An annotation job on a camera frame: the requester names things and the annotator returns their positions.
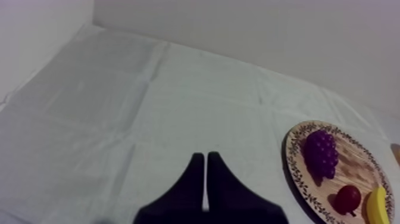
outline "white wall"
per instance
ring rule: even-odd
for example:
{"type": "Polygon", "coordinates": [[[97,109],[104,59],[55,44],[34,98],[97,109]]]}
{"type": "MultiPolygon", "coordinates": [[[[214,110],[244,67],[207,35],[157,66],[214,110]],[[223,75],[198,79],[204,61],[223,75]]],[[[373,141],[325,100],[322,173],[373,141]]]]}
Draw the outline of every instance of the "white wall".
{"type": "Polygon", "coordinates": [[[96,0],[95,23],[240,59],[400,117],[398,0],[96,0]]]}
{"type": "Polygon", "coordinates": [[[93,0],[0,0],[0,101],[87,22],[93,0]]]}

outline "grape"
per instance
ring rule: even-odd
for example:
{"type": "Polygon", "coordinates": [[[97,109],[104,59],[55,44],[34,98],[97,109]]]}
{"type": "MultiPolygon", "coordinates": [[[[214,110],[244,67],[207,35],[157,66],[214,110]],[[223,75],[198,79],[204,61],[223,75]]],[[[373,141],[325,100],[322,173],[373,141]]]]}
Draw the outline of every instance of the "grape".
{"type": "Polygon", "coordinates": [[[333,179],[338,164],[335,139],[325,130],[317,130],[306,139],[304,159],[307,166],[317,175],[333,179]]]}

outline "white fabric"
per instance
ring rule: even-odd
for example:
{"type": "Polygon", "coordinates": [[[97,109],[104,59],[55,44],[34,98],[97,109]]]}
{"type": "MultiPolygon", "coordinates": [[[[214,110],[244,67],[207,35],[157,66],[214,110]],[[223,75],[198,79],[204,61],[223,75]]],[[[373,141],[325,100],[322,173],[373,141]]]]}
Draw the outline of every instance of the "white fabric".
{"type": "Polygon", "coordinates": [[[400,200],[393,133],[367,107],[231,58],[89,27],[0,113],[0,223],[131,223],[192,153],[209,151],[291,223],[310,223],[280,152],[287,131],[313,119],[368,148],[400,200]]]}

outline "wooden plate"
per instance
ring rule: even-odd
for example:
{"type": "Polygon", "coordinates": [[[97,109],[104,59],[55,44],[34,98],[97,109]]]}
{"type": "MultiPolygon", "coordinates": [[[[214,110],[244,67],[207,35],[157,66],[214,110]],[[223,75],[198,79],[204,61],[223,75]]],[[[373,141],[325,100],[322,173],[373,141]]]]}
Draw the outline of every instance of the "wooden plate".
{"type": "Polygon", "coordinates": [[[379,185],[386,190],[386,210],[390,222],[393,223],[395,201],[388,178],[372,154],[335,125],[308,121],[294,126],[287,134],[285,153],[289,173],[300,194],[326,223],[368,223],[365,196],[379,185]],[[335,178],[332,180],[323,178],[321,181],[321,179],[316,178],[307,170],[304,163],[302,146],[305,139],[310,133],[319,129],[326,130],[334,136],[336,141],[339,164],[336,166],[335,178]],[[362,195],[361,205],[354,211],[355,217],[351,214],[341,215],[331,206],[338,190],[349,184],[356,186],[362,195]]]}

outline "decorative leaf pattern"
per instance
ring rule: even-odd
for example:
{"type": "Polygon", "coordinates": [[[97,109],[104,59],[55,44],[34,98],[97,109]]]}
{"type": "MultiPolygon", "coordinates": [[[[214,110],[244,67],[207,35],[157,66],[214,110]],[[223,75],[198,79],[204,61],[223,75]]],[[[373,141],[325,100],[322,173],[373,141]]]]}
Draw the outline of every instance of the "decorative leaf pattern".
{"type": "Polygon", "coordinates": [[[368,159],[372,162],[374,165],[374,168],[378,170],[379,177],[382,180],[382,186],[385,188],[387,192],[386,196],[386,210],[387,210],[387,215],[389,216],[390,220],[393,221],[394,218],[394,198],[393,198],[393,192],[391,191],[389,184],[388,184],[388,179],[385,176],[385,174],[382,171],[382,168],[379,166],[375,158],[372,156],[372,154],[365,149],[358,141],[354,140],[350,135],[347,133],[342,132],[338,127],[336,126],[331,126],[331,125],[324,125],[322,123],[315,124],[314,122],[307,122],[301,127],[298,128],[297,131],[292,132],[293,138],[290,142],[290,144],[287,146],[287,149],[289,151],[289,156],[286,157],[287,164],[289,166],[290,174],[292,175],[292,179],[294,183],[297,185],[299,191],[302,193],[304,200],[310,203],[312,207],[315,208],[319,213],[321,213],[326,221],[326,223],[330,224],[345,224],[342,220],[336,220],[334,216],[330,214],[323,206],[322,204],[318,201],[316,197],[313,197],[312,194],[310,194],[307,189],[308,186],[307,184],[302,180],[303,175],[301,174],[301,171],[297,168],[297,163],[295,161],[295,157],[297,156],[298,153],[300,153],[300,139],[304,136],[308,136],[311,132],[318,130],[318,129],[323,129],[328,133],[334,134],[334,135],[340,135],[342,138],[347,139],[351,144],[355,145],[357,148],[359,148],[361,151],[363,151],[367,156],[368,159]]]}

